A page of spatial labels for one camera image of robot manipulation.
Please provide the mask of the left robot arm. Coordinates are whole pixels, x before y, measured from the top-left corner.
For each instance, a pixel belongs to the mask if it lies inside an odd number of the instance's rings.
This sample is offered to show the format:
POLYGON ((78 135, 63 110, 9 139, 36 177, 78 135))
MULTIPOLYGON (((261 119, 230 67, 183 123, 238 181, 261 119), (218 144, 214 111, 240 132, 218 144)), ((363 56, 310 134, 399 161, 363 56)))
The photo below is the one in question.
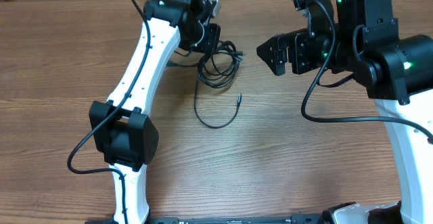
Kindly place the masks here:
POLYGON ((150 115, 160 79, 178 48, 210 55, 220 34, 210 23, 218 0, 149 0, 136 8, 142 24, 133 56, 107 100, 89 110, 90 135, 114 178, 116 210, 108 223, 148 220, 146 171, 159 140, 150 115))

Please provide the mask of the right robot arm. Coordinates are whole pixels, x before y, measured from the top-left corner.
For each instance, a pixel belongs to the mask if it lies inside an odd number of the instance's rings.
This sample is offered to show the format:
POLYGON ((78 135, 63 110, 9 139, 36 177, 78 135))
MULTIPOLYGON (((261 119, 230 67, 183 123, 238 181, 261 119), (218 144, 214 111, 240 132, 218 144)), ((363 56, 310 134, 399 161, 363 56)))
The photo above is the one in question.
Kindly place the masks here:
POLYGON ((339 204, 291 223, 432 222, 432 39, 401 39, 392 0, 292 0, 306 28, 276 35, 257 55, 280 76, 316 70, 364 86, 385 124, 401 199, 390 204, 339 204))

